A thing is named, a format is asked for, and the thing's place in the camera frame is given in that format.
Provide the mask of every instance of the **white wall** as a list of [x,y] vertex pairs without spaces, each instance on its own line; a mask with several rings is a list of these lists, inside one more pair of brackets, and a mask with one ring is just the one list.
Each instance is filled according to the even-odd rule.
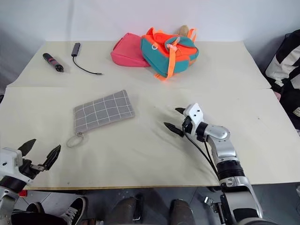
[[197,40],[244,40],[261,69],[285,33],[300,29],[299,0],[0,0],[0,88],[47,40],[117,40],[154,26],[198,29]]

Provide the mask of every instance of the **pink bag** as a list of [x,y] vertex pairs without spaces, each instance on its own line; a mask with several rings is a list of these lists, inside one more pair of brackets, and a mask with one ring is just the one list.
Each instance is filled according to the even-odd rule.
[[114,63],[126,67],[149,67],[141,51],[141,37],[127,33],[117,42],[111,52]]

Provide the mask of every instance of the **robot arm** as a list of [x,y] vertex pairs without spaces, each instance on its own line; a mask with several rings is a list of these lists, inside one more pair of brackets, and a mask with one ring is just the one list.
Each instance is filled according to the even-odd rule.
[[173,124],[165,123],[165,125],[181,137],[184,133],[189,133],[195,135],[201,142],[207,141],[211,146],[223,192],[220,196],[221,202],[212,204],[212,207],[214,212],[219,214],[221,224],[273,224],[263,220],[262,208],[240,165],[230,141],[229,130],[203,122],[203,113],[198,104],[189,105],[186,109],[176,108],[176,110],[186,117],[182,126],[185,132],[177,129]]
[[11,214],[18,193],[29,185],[42,171],[49,170],[60,153],[60,145],[54,148],[43,164],[33,165],[25,156],[33,147],[35,139],[23,144],[19,149],[0,149],[0,225],[11,224]]

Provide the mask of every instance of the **white table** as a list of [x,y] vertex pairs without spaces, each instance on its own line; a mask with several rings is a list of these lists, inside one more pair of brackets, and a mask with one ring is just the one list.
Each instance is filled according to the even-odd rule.
[[[197,43],[197,62],[168,82],[155,79],[151,68],[115,65],[109,55],[113,44],[82,42],[77,62],[105,73],[96,76],[72,64],[73,42],[47,42],[7,88],[0,105],[0,147],[17,148],[36,138],[28,158],[41,163],[62,144],[57,162],[31,189],[217,185],[198,150],[163,125],[179,126],[183,117],[174,108],[193,102],[208,123],[231,131],[253,184],[300,180],[300,139],[241,42]],[[42,59],[45,52],[66,72],[51,68]],[[94,129],[83,145],[66,147],[74,135],[73,107],[121,89],[136,117]]]

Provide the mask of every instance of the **gray grid pattern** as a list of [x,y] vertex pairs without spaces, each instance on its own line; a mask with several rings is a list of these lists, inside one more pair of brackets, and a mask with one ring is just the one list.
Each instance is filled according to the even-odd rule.
[[105,124],[131,118],[135,112],[126,90],[99,98],[74,108],[75,134]]

